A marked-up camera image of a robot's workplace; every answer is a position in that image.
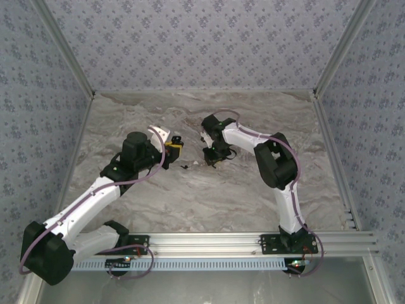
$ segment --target patterned wallpaper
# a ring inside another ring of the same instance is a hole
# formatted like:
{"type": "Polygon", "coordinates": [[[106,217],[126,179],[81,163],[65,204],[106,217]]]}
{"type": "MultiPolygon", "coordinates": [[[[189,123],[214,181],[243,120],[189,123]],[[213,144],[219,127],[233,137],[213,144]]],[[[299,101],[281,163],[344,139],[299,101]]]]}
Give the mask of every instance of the patterned wallpaper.
{"type": "Polygon", "coordinates": [[[29,0],[0,1],[0,303],[14,303],[23,230],[54,211],[87,99],[29,0]]]}
{"type": "Polygon", "coordinates": [[[405,303],[405,2],[377,0],[322,100],[364,229],[405,303]]]}
{"type": "Polygon", "coordinates": [[[47,0],[92,87],[313,88],[358,0],[47,0]]]}

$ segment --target gray marble table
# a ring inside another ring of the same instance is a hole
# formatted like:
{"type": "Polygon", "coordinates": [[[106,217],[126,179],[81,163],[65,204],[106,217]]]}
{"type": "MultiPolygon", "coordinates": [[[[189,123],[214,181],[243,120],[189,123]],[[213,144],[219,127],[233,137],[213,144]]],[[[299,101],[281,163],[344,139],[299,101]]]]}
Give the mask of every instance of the gray marble table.
{"type": "MultiPolygon", "coordinates": [[[[86,230],[114,219],[137,232],[227,232],[278,230],[272,190],[261,180],[253,155],[237,149],[217,169],[203,159],[201,121],[219,108],[242,115],[260,132],[282,132],[302,163],[298,196],[307,224],[316,230],[347,228],[308,92],[150,92],[97,95],[64,205],[87,189],[121,150],[129,132],[162,125],[183,137],[181,157],[170,169],[132,186],[106,207],[86,230]],[[180,167],[187,165],[187,170],[180,167]]],[[[219,118],[230,115],[219,114],[219,118]]]]}

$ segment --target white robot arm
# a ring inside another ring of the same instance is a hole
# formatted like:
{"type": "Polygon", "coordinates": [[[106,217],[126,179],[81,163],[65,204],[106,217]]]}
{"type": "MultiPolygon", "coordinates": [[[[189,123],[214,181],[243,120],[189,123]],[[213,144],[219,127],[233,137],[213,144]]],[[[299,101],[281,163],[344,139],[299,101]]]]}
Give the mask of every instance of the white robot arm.
{"type": "MultiPolygon", "coordinates": [[[[285,245],[291,251],[294,251],[294,248],[299,248],[301,244],[297,238],[305,235],[306,231],[297,219],[290,190],[290,185],[297,176],[297,164],[291,153],[283,146],[271,139],[264,138],[276,137],[289,145],[285,136],[281,133],[260,134],[241,126],[241,124],[237,125],[236,121],[231,118],[220,122],[214,115],[206,117],[201,125],[204,129],[201,132],[201,140],[207,144],[203,151],[208,165],[214,165],[216,162],[227,159],[231,155],[230,146],[232,145],[256,156],[260,175],[264,182],[273,188],[275,194],[280,213],[280,233],[283,235],[285,245]]],[[[297,184],[294,184],[293,191],[296,198],[297,184]]],[[[297,213],[304,223],[297,198],[296,207],[297,213]]]]}
{"type": "Polygon", "coordinates": [[[129,133],[123,142],[122,151],[101,171],[100,177],[62,212],[43,224],[32,222],[27,226],[23,235],[22,258],[28,247],[47,229],[50,230],[37,241],[23,261],[24,266],[48,284],[55,285],[68,275],[75,263],[101,251],[129,245],[126,243],[128,229],[114,221],[106,222],[97,230],[83,236],[78,235],[103,208],[117,200],[133,184],[114,183],[137,180],[139,172],[161,162],[163,153],[164,169],[168,169],[169,164],[180,156],[184,145],[180,136],[173,136],[171,141],[167,142],[169,130],[155,126],[150,128],[156,131],[150,140],[144,133],[129,133]],[[164,151],[157,133],[165,144],[164,151]]]}

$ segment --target wall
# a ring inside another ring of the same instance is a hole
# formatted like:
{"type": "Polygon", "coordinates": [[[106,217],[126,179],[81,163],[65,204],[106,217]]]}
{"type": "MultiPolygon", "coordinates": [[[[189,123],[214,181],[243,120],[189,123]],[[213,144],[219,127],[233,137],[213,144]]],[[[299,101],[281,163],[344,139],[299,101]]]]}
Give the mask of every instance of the wall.
{"type": "Polygon", "coordinates": [[[314,88],[358,0],[47,0],[93,89],[314,88]]]}
{"type": "Polygon", "coordinates": [[[52,214],[87,99],[28,0],[0,1],[0,303],[23,281],[23,230],[52,214]]]}
{"type": "Polygon", "coordinates": [[[363,228],[405,303],[405,3],[377,0],[323,95],[363,228]]]}

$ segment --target blue patterned wall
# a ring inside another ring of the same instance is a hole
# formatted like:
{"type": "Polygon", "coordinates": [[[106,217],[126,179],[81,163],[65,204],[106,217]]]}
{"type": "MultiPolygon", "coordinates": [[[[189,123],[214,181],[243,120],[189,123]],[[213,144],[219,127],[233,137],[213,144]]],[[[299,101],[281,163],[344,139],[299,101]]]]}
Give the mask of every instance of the blue patterned wall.
{"type": "Polygon", "coordinates": [[[47,0],[96,91],[313,88],[359,0],[47,0]]]}
{"type": "Polygon", "coordinates": [[[364,229],[405,303],[405,2],[377,0],[322,96],[364,229]]]}
{"type": "Polygon", "coordinates": [[[14,303],[22,234],[54,211],[87,98],[29,0],[0,1],[0,303],[14,303]]]}

